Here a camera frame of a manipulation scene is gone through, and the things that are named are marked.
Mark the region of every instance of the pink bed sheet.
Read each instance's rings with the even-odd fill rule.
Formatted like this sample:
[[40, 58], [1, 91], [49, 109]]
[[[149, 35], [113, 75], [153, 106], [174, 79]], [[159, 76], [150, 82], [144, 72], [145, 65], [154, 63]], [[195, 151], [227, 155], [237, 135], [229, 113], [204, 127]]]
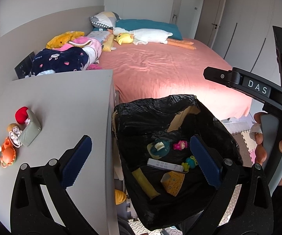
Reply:
[[120, 102], [190, 94], [220, 120], [247, 116], [250, 97], [203, 77], [208, 66], [223, 70], [231, 66], [203, 43], [192, 41], [196, 50], [160, 43], [120, 46], [115, 42], [117, 50], [103, 52], [99, 65], [113, 70]]

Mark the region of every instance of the screw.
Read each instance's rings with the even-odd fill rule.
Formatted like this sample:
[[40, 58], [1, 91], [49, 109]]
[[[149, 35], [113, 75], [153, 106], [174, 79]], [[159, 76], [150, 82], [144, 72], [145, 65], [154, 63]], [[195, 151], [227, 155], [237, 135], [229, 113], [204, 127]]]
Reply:
[[21, 164], [20, 169], [26, 169], [28, 167], [27, 164]]
[[256, 169], [261, 169], [261, 168], [262, 168], [262, 166], [261, 166], [260, 164], [254, 164], [254, 167], [255, 167]]
[[49, 160], [48, 164], [54, 166], [57, 163], [56, 159]]
[[230, 160], [230, 159], [228, 159], [228, 158], [225, 159], [224, 162], [225, 162], [227, 165], [229, 165], [229, 166], [231, 166], [231, 165], [233, 164], [233, 161]]

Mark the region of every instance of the gray table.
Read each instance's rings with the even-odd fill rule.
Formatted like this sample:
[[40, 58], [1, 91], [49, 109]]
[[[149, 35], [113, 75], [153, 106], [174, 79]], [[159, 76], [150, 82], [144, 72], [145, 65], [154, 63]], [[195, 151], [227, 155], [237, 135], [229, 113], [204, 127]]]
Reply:
[[[0, 97], [0, 145], [22, 106], [36, 114], [42, 131], [29, 147], [18, 149], [12, 166], [0, 167], [0, 221], [10, 230], [10, 202], [20, 165], [42, 166], [58, 159], [86, 134], [92, 138], [93, 149], [67, 192], [100, 235], [118, 234], [112, 163], [112, 71], [58, 73], [11, 82]], [[54, 220], [63, 224], [44, 186], [42, 190]]]

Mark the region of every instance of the orange toy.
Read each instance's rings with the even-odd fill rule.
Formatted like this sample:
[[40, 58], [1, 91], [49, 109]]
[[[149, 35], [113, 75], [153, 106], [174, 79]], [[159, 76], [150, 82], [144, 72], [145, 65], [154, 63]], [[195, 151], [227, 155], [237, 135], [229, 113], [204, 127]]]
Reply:
[[0, 162], [2, 167], [12, 165], [16, 161], [16, 151], [12, 145], [9, 137], [7, 137], [2, 145], [2, 156], [0, 157]]

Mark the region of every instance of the black plastic bag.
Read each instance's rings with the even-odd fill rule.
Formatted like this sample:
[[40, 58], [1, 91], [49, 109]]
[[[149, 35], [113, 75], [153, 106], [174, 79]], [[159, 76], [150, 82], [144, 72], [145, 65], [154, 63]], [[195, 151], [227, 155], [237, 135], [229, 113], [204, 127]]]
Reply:
[[[195, 106], [198, 114], [187, 114], [181, 126], [167, 132], [177, 114]], [[122, 162], [126, 188], [138, 218], [149, 230], [176, 225], [202, 211], [215, 193], [199, 166], [185, 175], [176, 197], [168, 194], [160, 180], [168, 170], [147, 166], [151, 158], [147, 145], [157, 139], [171, 143], [190, 141], [198, 134], [204, 142], [215, 148], [223, 158], [231, 158], [242, 165], [239, 146], [224, 125], [193, 95], [168, 96], [161, 99], [140, 99], [115, 107], [114, 113], [117, 145]], [[182, 151], [170, 150], [160, 161], [181, 165], [190, 157], [189, 147]], [[141, 168], [159, 196], [150, 198], [141, 189], [132, 172]]]

